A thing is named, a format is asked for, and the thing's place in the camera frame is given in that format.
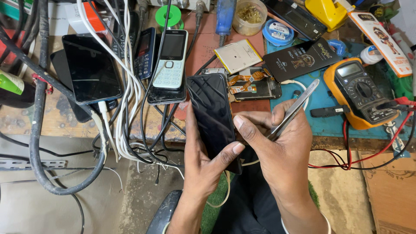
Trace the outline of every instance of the blue feature phone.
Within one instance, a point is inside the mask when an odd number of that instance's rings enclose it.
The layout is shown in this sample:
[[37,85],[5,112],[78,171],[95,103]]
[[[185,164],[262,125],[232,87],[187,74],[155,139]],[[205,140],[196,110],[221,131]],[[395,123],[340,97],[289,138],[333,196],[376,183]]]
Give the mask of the blue feature phone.
[[136,74],[139,76],[139,79],[143,80],[152,76],[155,55],[157,55],[156,29],[150,27],[141,32],[138,51],[134,61]]

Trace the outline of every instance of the hand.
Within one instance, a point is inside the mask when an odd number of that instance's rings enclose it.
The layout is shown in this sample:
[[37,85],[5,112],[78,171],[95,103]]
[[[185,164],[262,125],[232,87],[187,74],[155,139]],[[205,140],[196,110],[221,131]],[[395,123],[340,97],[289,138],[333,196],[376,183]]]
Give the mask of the hand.
[[227,145],[213,160],[207,156],[199,136],[192,104],[186,113],[185,181],[183,192],[195,198],[207,199],[218,186],[221,173],[239,155],[245,146],[240,142]]
[[189,102],[186,111],[185,181],[168,234],[198,233],[208,196],[217,189],[221,173],[244,148],[240,142],[233,142],[210,160]]
[[233,119],[241,136],[257,153],[273,195],[286,204],[309,197],[307,166],[312,131],[301,109],[274,142],[263,133],[279,125],[294,102],[295,99],[284,101],[272,113],[239,112]]

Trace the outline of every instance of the wooden table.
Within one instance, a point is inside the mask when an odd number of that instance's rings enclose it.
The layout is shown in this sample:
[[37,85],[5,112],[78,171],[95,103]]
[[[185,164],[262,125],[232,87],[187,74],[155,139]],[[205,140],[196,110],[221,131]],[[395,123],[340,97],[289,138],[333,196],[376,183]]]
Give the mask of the wooden table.
[[[155,12],[156,9],[151,9],[149,15],[154,15]],[[148,26],[157,28],[154,19],[149,19]],[[69,33],[74,33],[74,31],[70,28]],[[337,38],[359,42],[361,40],[361,32],[352,22],[347,22],[343,27],[331,33],[326,33],[323,37],[326,39]],[[62,48],[61,37],[51,36],[50,53],[61,50]],[[37,55],[39,55],[39,43],[36,44],[33,60],[37,60]],[[48,71],[56,77],[53,66],[50,66]],[[31,79],[32,73],[33,71],[28,68],[24,78]],[[0,109],[0,131],[5,134],[29,134],[33,111],[33,106],[27,109],[2,106]],[[146,139],[151,141],[156,138],[160,131],[161,115],[146,103],[144,106],[144,119]],[[185,127],[184,121],[177,118],[173,118],[173,121],[181,128]],[[86,123],[77,122],[67,98],[55,89],[52,95],[47,95],[46,97],[45,115],[41,134],[44,136],[95,137],[98,134],[98,130],[92,120]],[[136,117],[131,124],[130,139],[142,139],[138,117]],[[170,126],[166,131],[165,140],[170,142],[185,142],[185,136],[173,126]],[[377,152],[385,147],[388,142],[388,140],[381,139],[351,138],[350,147],[352,150]],[[345,149],[345,145],[341,137],[313,136],[312,148]],[[408,148],[408,150],[412,152],[415,151],[414,149],[415,147]]]

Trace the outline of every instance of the orange multimeter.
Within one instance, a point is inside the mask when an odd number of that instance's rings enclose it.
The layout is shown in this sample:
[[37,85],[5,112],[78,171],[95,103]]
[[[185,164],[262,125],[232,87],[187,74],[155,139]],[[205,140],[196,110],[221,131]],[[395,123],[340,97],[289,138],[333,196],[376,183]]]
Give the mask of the orange multimeter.
[[362,66],[359,58],[349,58],[330,66],[324,81],[340,105],[348,105],[348,121],[357,130],[385,124],[399,115],[398,110],[377,110],[389,100],[383,96]]

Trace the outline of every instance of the fingernail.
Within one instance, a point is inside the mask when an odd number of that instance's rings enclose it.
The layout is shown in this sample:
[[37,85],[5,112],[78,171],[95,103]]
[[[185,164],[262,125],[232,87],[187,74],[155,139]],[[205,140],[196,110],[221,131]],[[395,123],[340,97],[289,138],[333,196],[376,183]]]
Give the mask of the fingernail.
[[234,117],[234,125],[237,128],[237,130],[240,129],[243,123],[244,123],[244,120],[239,115],[236,115]]
[[245,146],[241,143],[238,143],[236,146],[233,147],[233,152],[234,154],[239,154],[243,152],[244,149],[245,149]]

